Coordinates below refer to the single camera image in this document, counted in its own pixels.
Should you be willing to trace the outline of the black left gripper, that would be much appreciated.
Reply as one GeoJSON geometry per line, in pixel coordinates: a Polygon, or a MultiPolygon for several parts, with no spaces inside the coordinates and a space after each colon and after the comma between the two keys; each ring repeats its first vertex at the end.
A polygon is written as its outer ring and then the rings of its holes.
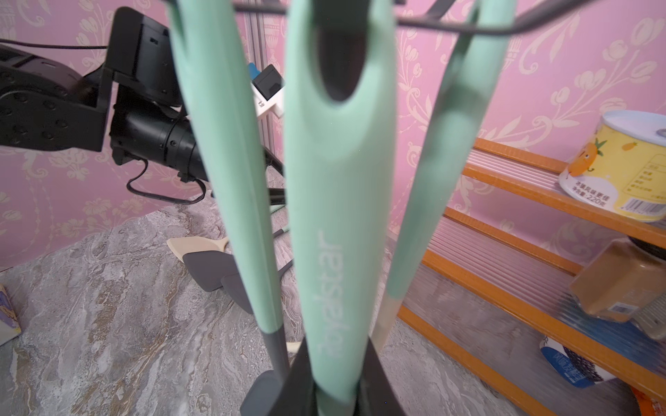
{"type": "Polygon", "coordinates": [[[168,28],[129,7],[114,14],[103,74],[118,86],[109,131],[116,165],[169,167],[206,190],[208,177],[181,97],[168,28]]]}

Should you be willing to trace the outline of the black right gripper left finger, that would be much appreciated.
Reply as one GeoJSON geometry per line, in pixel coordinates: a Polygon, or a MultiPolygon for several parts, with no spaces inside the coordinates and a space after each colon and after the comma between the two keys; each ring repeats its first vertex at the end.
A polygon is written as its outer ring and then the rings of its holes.
{"type": "Polygon", "coordinates": [[[269,416],[315,416],[317,401],[310,360],[297,358],[269,416]]]}

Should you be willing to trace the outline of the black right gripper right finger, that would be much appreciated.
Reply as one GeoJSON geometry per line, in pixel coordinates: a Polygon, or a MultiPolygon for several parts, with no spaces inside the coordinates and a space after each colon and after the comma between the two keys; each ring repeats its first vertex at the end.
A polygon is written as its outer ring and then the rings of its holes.
{"type": "Polygon", "coordinates": [[[368,340],[364,364],[362,364],[362,374],[357,390],[356,415],[406,415],[390,386],[371,340],[368,340]]]}

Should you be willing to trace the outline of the beige long-handled spatula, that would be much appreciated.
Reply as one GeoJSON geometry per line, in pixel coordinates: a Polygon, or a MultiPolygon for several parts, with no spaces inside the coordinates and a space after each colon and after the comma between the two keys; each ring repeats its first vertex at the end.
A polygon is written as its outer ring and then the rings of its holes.
{"type": "Polygon", "coordinates": [[[229,242],[229,237],[217,240],[208,239],[207,237],[177,237],[176,239],[168,239],[166,244],[178,260],[183,263],[184,256],[189,253],[203,251],[225,252],[229,242]]]}

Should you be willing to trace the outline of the mint grey slotted turner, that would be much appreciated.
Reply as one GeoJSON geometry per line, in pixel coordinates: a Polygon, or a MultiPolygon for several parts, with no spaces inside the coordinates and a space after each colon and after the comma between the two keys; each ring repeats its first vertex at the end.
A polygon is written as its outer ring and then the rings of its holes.
{"type": "Polygon", "coordinates": [[[199,286],[206,292],[233,289],[245,292],[235,257],[222,251],[198,251],[183,256],[184,264],[199,286]]]}

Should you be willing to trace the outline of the mint beige scraper spatula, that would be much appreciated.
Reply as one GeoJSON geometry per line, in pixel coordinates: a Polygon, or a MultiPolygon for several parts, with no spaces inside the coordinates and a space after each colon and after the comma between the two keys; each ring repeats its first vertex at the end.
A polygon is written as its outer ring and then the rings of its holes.
{"type": "Polygon", "coordinates": [[[381,351],[476,141],[504,65],[508,36],[461,34],[447,63],[371,342],[381,351]]]}

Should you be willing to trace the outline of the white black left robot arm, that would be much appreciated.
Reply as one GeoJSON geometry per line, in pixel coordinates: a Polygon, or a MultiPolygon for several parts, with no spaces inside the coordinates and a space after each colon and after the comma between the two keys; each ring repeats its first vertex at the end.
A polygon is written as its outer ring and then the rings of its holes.
{"type": "Polygon", "coordinates": [[[183,182],[206,183],[187,120],[168,28],[129,7],[114,14],[105,62],[81,76],[33,54],[33,45],[1,46],[1,143],[57,152],[110,147],[130,161],[173,168],[183,182]]]}

